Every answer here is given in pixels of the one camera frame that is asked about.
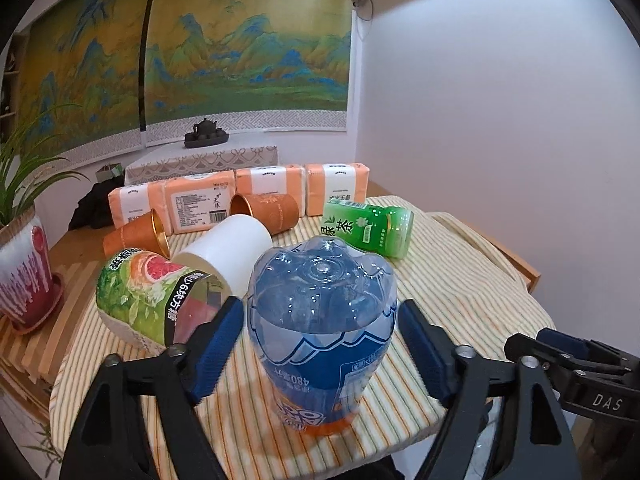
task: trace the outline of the green plant leaf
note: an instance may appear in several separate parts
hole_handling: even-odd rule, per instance
[[[52,184],[55,184],[60,180],[65,180],[66,178],[76,178],[78,180],[81,180],[82,178],[86,178],[86,176],[83,175],[82,173],[79,173],[79,171],[61,171],[60,173],[51,175],[46,180],[39,182],[36,186],[33,187],[32,190],[29,190],[29,189],[25,190],[25,193],[22,199],[20,200],[20,203],[14,209],[13,217],[16,218],[20,216],[23,212],[25,212],[28,208],[30,208],[31,205],[33,205],[36,198],[40,195],[40,193],[46,190],[47,187],[51,186]]]
[[[26,152],[23,157],[24,158],[30,158],[31,156],[35,155],[36,150],[41,147],[43,144],[45,144],[46,142],[49,142],[50,140],[55,139],[57,136],[55,135],[47,135],[47,136],[43,136],[41,139],[37,140],[36,142],[33,143],[33,145],[29,148],[29,151]]]
[[[20,184],[30,175],[33,174],[38,168],[45,164],[51,164],[57,160],[67,160],[63,156],[34,156],[29,160],[20,161],[20,166],[15,172],[15,176],[12,178],[10,184],[5,190],[5,200],[3,207],[11,210],[14,207],[15,195],[20,187]]]
[[[14,160],[14,156],[18,155],[20,153],[20,150],[25,146],[26,137],[29,131],[31,131],[31,129],[40,121],[40,119],[47,114],[55,112],[59,108],[67,108],[67,107],[82,108],[81,105],[76,103],[64,103],[60,105],[54,105],[48,108],[47,110],[44,110],[39,115],[37,115],[37,117],[34,118],[34,120],[31,121],[30,123],[20,124],[14,130],[14,132],[9,136],[6,143],[2,147],[2,150],[0,150],[0,180],[2,180],[3,182],[6,181],[6,178],[9,172],[9,167],[11,166],[11,163]],[[28,151],[28,153],[31,153],[32,151],[33,151],[33,147]]]

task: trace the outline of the white label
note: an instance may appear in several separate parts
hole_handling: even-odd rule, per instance
[[[364,228],[364,233],[362,234],[362,241],[365,244],[368,244],[369,241],[371,240],[371,228],[372,228],[372,224],[369,224]]]
[[[251,168],[251,189],[254,195],[286,194],[287,170],[281,166]]]
[[[211,226],[226,218],[230,200],[225,184],[174,193],[171,207],[180,228]]]
[[[366,209],[367,208],[367,204],[362,204],[360,202],[352,202],[351,200],[336,200],[335,198],[331,199],[331,203],[332,204],[340,204],[340,205],[346,205],[349,207],[355,207],[357,209]]]
[[[356,192],[356,169],[348,164],[323,164],[324,201],[351,200]]]
[[[202,180],[203,178],[210,177],[211,175],[213,175],[213,173],[199,173],[196,175],[187,175],[183,178],[185,178],[186,180]]]
[[[120,206],[125,223],[151,211],[146,184],[124,187],[120,190]]]

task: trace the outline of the orange paper cup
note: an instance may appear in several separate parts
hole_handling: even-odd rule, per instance
[[[271,236],[298,223],[298,202],[291,195],[236,194],[229,204],[229,215],[249,215],[259,220]]]
[[[102,240],[102,248],[107,258],[127,248],[152,251],[167,259],[171,257],[164,226],[155,209],[106,235]]]

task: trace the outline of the striped tablecloth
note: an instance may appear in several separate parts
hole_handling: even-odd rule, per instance
[[[423,213],[395,196],[368,202],[414,210],[408,256],[391,264],[399,300],[414,298],[430,322],[443,326],[457,344],[470,344],[488,358],[504,359],[502,346],[513,333],[535,336],[552,327],[546,312],[527,293],[524,280],[481,236],[444,213]],[[274,238],[289,245],[319,233],[319,219],[301,218],[297,227]],[[172,252],[200,233],[170,239]],[[81,321],[62,363],[50,401],[54,446],[63,451],[78,409],[102,359],[145,357],[110,333],[95,301]],[[270,410],[270,382],[243,331],[226,363],[216,391],[197,407],[204,431],[231,479],[284,479],[334,476],[378,460],[434,433],[444,415],[429,397],[399,335],[394,333],[382,364],[360,403],[360,413],[341,434],[311,437],[280,423]],[[146,427],[162,479],[173,479],[155,399],[143,398]]]

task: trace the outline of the green tea bottle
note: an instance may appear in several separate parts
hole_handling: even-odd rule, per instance
[[[404,258],[413,225],[409,209],[332,198],[324,204],[320,234],[340,237],[363,251]]]

